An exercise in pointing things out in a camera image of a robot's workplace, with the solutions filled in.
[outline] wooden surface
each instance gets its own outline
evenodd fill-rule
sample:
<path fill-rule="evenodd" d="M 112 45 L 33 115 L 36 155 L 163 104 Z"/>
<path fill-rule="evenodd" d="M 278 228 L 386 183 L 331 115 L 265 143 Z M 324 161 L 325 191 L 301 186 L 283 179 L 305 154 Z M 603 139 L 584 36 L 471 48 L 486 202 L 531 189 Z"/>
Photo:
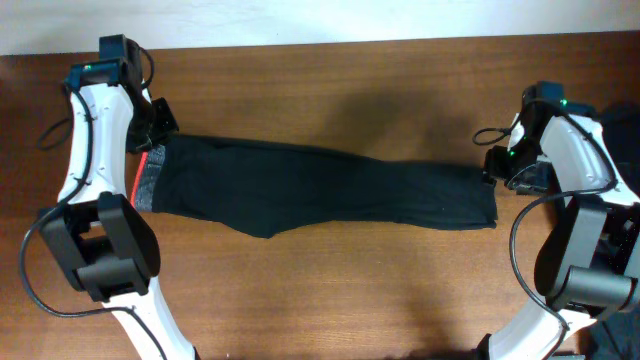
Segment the wooden surface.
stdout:
<path fill-rule="evenodd" d="M 153 51 L 155 96 L 189 134 L 318 145 L 385 160 L 482 164 L 476 129 L 506 126 L 522 90 L 566 85 L 602 108 L 640 98 L 640 34 L 609 33 Z M 0 58 L 0 358 L 131 359 L 112 316 L 57 319 L 17 275 L 36 211 L 53 204 L 69 144 L 37 136 L 65 116 L 58 84 L 95 54 Z M 129 158 L 135 168 L 135 159 Z M 173 315 L 205 359 L 382 359 L 466 350 L 526 300 L 507 235 L 531 198 L 496 191 L 495 230 L 447 232 L 389 223 L 326 223 L 271 240 L 219 223 L 145 214 L 162 252 Z M 533 211 L 519 232 L 526 278 L 550 224 Z M 28 256 L 52 306 L 95 306 L 74 292 L 41 241 Z M 570 349 L 575 341 L 565 344 Z"/>

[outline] red edge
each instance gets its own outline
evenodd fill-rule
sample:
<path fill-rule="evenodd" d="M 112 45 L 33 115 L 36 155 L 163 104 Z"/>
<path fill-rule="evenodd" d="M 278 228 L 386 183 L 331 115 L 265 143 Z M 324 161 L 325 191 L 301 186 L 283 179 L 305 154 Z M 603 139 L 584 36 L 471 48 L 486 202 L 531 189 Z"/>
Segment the red edge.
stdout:
<path fill-rule="evenodd" d="M 136 192 L 138 191 L 138 185 L 140 185 L 140 178 L 142 177 L 142 172 L 144 171 L 144 165 L 147 163 L 148 152 L 142 153 L 142 158 L 140 159 L 140 165 L 138 165 L 138 172 L 136 173 L 136 179 L 133 181 L 133 189 L 131 190 L 131 197 L 129 198 L 129 202 L 131 206 L 134 208 L 134 201 L 136 199 Z"/>

